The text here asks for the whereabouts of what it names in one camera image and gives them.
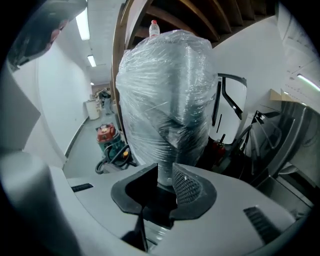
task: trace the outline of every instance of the clear plastic wrap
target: clear plastic wrap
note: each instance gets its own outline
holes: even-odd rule
[[[125,134],[140,164],[158,163],[172,184],[172,163],[194,166],[208,143],[218,75],[211,44],[184,30],[144,39],[126,51],[116,77]]]

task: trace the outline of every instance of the baseboard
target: baseboard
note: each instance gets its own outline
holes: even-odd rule
[[[82,122],[82,124],[80,125],[80,127],[79,127],[78,130],[76,131],[75,135],[73,136],[73,138],[72,138],[69,146],[67,147],[67,149],[66,149],[66,151],[65,151],[65,153],[64,153],[64,155],[65,155],[66,158],[69,157],[70,151],[71,151],[73,145],[75,144],[76,139],[78,138],[78,136],[79,136],[82,128],[84,127],[85,123],[86,123],[88,120],[89,120],[89,116]]]

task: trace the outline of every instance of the fluorescent light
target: fluorescent light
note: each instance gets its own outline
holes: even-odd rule
[[[317,89],[318,92],[320,92],[320,88],[318,86],[316,86],[313,82],[311,82],[309,79],[305,78],[302,74],[298,74],[297,77],[302,79],[303,81],[307,82],[313,88]]]
[[[95,62],[95,58],[94,58],[94,56],[93,55],[89,55],[88,56],[88,60],[89,60],[89,62],[90,62],[90,64],[91,64],[91,67],[96,67],[97,65],[96,65],[96,62]]]
[[[78,25],[80,37],[82,41],[90,39],[89,22],[88,22],[88,8],[85,8],[77,17],[75,17],[76,24]]]

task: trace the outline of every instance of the plastic bottle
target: plastic bottle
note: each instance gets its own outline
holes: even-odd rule
[[[160,27],[157,24],[157,21],[155,19],[153,19],[151,21],[151,25],[149,27],[149,36],[152,37],[152,36],[157,36],[157,35],[160,35]]]

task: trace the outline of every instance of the gray floor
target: gray floor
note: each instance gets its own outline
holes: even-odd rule
[[[97,175],[95,167],[102,159],[103,153],[97,143],[96,128],[105,123],[113,123],[118,129],[115,114],[105,115],[102,113],[100,118],[88,120],[84,124],[63,167],[67,178]]]

